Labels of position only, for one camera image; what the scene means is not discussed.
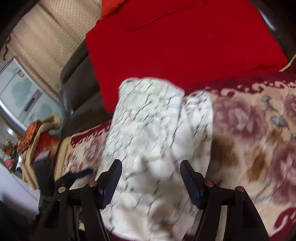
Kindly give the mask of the white black-patterned coat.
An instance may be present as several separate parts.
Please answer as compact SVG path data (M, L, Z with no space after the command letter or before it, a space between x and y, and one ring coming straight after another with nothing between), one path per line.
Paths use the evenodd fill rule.
M124 80L99 167L102 173L116 159L123 166L112 201L101 213L106 228L125 240L182 240L198 211L180 163L188 160L205 175L212 133L208 92L186 96L166 80Z

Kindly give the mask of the red gift box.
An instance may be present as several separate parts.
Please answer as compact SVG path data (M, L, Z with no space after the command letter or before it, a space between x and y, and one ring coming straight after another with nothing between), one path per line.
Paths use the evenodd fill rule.
M57 138L49 133L42 133L35 150L33 161L43 160L46 157L54 161L58 147L59 140Z

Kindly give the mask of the flower bouquet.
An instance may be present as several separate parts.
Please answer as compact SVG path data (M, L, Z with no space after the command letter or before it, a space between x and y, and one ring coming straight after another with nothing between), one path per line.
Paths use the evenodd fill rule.
M8 157L4 160L5 167L11 171L15 171L17 161L17 144L14 144L10 139L6 140L6 143L1 143L1 150L4 152L4 156Z

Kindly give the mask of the orange black patterned cloth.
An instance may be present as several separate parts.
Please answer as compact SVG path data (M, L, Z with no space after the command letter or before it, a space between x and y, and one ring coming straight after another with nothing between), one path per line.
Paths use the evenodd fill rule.
M37 132L41 126L42 122L40 120L32 122L26 132L21 142L18 144L17 151L19 154L23 154L26 150L30 148L33 141L37 135Z

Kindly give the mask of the floral red beige sofa cover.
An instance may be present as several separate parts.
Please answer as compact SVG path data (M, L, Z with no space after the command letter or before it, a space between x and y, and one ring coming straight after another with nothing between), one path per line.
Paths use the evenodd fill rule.
M199 91L210 94L213 108L211 157L205 178L223 188L244 186L271 240L295 240L295 73L223 81ZM80 188L96 179L111 121L62 142L56 178L92 168L78 179ZM201 219L182 240L194 233Z

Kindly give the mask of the silver floral refrigerator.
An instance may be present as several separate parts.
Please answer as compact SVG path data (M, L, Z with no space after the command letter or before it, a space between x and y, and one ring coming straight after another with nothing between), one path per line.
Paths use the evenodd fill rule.
M1 109L20 133L33 121L54 113L62 116L58 102L41 90L16 58L1 67Z

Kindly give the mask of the dark brown leather sofa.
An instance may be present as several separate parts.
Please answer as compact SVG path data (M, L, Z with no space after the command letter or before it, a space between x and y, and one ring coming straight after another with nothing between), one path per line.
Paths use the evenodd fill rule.
M295 15L292 1L252 2L288 60L295 54ZM61 73L61 137L92 128L111 118L103 107L85 42L71 56Z

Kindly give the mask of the beige dotted curtain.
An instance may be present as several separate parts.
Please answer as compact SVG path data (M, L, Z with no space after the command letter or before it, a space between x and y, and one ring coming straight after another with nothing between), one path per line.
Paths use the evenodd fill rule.
M39 1L15 26L1 49L16 58L53 100L66 63L101 16L102 1Z

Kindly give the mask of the red blanket on sofa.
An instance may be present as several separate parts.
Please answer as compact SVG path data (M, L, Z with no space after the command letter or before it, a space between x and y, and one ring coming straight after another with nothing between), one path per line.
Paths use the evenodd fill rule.
M127 78L193 90L288 63L250 1L125 1L87 33L86 45L109 113Z

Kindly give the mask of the red pillow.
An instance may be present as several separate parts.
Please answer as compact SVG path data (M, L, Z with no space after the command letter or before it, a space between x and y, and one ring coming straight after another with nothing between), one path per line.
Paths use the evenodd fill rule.
M101 18L103 20L108 16L117 13L128 0L103 0L101 8Z

